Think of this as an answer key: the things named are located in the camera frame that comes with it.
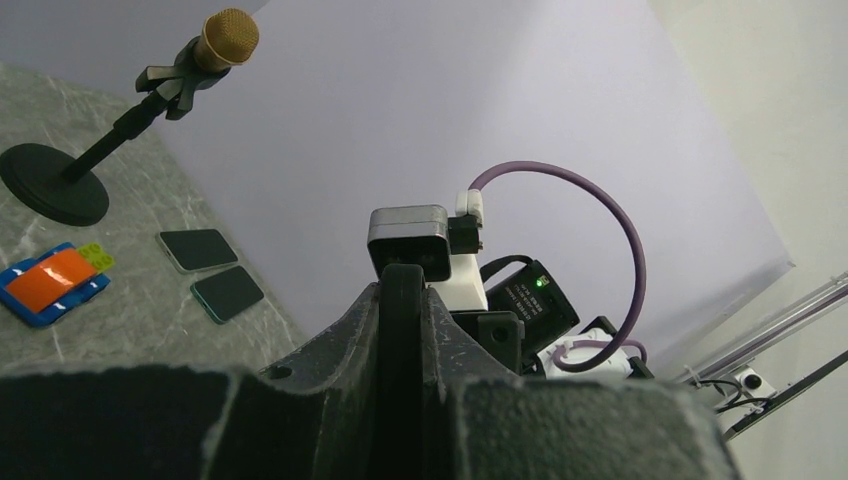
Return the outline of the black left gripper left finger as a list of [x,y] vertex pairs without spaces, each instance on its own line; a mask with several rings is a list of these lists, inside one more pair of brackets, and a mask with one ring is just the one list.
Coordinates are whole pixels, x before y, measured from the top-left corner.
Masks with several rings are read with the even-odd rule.
[[130,364],[1,378],[5,479],[365,479],[376,285],[259,372]]

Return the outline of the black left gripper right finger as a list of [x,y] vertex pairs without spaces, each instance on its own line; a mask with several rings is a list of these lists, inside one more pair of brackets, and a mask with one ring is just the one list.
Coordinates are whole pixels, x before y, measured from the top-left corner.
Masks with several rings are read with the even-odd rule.
[[544,380],[501,365],[422,295],[425,479],[737,479],[710,410],[647,379]]

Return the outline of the black phone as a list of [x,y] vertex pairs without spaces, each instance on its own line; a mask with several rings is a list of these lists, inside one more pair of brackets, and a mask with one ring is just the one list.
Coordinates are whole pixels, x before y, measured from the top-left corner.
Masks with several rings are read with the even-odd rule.
[[193,297],[210,319],[223,325],[265,297],[262,289],[242,266],[234,266],[191,284]]

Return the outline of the black smartphone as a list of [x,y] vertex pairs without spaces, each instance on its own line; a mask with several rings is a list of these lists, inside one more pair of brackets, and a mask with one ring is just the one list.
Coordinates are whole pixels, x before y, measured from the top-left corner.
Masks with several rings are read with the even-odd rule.
[[213,270],[238,262],[236,252],[217,229],[163,231],[155,239],[181,273]]

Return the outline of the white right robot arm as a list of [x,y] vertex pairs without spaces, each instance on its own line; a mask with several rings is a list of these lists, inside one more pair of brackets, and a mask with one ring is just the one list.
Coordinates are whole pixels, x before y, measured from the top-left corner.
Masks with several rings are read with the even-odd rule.
[[474,255],[451,259],[452,276],[430,286],[455,323],[508,370],[524,376],[566,378],[567,363],[593,358],[617,333],[603,316],[581,332],[579,317],[547,269],[511,255],[477,265]]

